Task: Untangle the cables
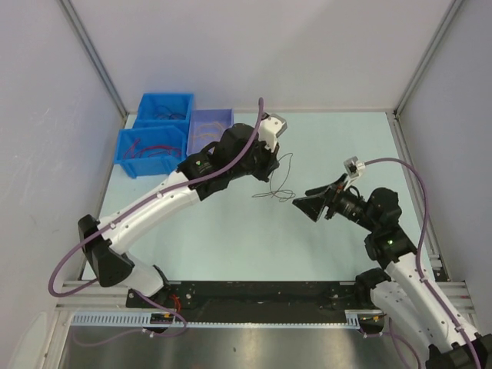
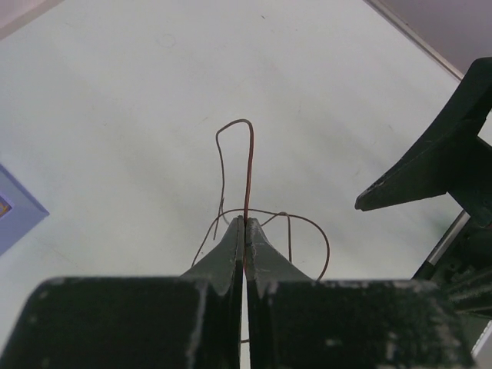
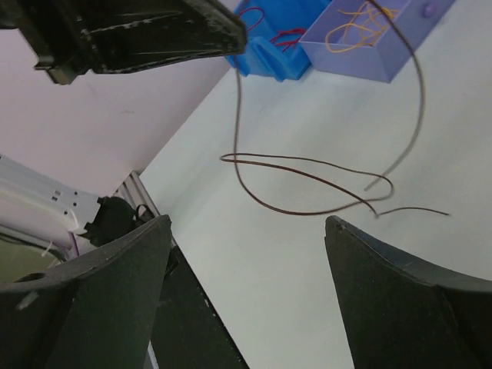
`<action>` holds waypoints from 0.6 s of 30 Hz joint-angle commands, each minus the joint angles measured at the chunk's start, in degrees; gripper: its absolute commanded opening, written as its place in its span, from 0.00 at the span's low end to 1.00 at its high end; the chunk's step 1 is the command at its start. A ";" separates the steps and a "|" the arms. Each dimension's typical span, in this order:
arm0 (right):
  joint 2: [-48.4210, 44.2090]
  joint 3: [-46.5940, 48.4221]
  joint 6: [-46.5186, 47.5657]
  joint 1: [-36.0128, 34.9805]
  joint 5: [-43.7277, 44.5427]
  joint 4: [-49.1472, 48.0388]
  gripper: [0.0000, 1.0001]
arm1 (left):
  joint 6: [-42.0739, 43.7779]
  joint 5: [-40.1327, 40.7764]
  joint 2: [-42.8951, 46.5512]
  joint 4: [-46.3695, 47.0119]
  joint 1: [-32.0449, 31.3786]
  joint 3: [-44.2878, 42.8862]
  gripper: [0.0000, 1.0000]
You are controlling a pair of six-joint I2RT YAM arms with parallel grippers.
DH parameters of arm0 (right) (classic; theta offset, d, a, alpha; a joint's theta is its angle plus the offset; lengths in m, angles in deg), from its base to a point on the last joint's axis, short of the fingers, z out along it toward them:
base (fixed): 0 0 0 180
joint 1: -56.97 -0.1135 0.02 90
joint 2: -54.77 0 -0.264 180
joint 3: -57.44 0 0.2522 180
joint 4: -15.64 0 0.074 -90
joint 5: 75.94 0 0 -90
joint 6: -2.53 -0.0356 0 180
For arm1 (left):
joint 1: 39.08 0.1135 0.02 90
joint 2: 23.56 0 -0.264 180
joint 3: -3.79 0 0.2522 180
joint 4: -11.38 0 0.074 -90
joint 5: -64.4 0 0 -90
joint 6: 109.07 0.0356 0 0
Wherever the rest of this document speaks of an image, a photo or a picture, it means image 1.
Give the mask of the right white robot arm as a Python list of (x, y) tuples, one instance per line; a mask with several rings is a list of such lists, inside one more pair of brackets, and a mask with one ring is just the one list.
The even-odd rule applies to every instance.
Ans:
[(339, 214), (368, 230), (364, 240), (377, 268), (359, 274), (355, 301), (383, 311), (424, 351), (427, 368), (489, 368), (491, 336), (481, 334), (452, 305), (429, 274), (417, 268), (417, 249), (399, 225), (398, 194), (373, 190), (363, 199), (344, 189), (345, 178), (306, 191), (293, 201), (312, 221)]

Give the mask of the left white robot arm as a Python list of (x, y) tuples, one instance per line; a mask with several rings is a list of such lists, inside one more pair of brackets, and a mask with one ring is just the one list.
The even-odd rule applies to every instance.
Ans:
[(83, 252), (103, 288), (124, 284), (142, 293), (153, 307), (170, 298), (168, 281), (155, 265), (130, 255), (130, 247), (171, 215), (227, 188), (234, 179), (251, 175), (268, 181), (278, 168), (278, 139), (287, 125), (270, 116), (258, 129), (238, 123), (189, 155), (165, 181), (126, 208), (96, 220), (87, 215), (79, 223), (90, 241)]

